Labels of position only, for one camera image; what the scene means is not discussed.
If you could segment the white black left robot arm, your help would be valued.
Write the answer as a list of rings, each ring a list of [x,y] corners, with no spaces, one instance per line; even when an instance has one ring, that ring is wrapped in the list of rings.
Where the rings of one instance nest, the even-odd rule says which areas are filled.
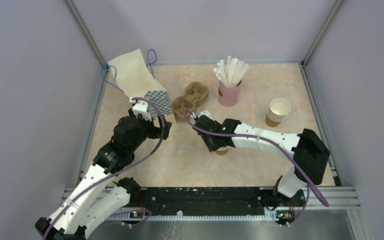
[[[136,206],[141,187],[129,177],[97,198],[118,175],[149,159],[168,138],[171,126],[153,103],[140,101],[130,108],[69,197],[50,216],[37,220],[35,228],[42,239],[87,240],[117,209]]]

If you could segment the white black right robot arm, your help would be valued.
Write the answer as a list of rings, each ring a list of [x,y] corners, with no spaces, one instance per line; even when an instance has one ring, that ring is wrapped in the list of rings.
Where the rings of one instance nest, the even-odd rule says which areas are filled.
[[[187,115],[195,121],[191,124],[192,128],[211,152],[223,148],[247,148],[289,160],[292,169],[282,175],[274,187],[273,200],[277,205],[287,206],[299,190],[309,187],[325,207],[329,206],[318,185],[323,181],[330,151],[313,130],[305,128],[301,133],[275,132],[230,118],[219,123],[205,112]]]

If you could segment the single brown paper cup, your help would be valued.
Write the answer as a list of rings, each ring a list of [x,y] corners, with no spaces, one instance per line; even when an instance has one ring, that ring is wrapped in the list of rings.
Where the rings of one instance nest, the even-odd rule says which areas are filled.
[[[222,156],[222,155],[227,154],[228,151],[229,151],[229,147],[227,146],[227,147],[221,147],[221,148],[215,150],[214,152],[215,152],[217,155],[221,155],[221,156]]]

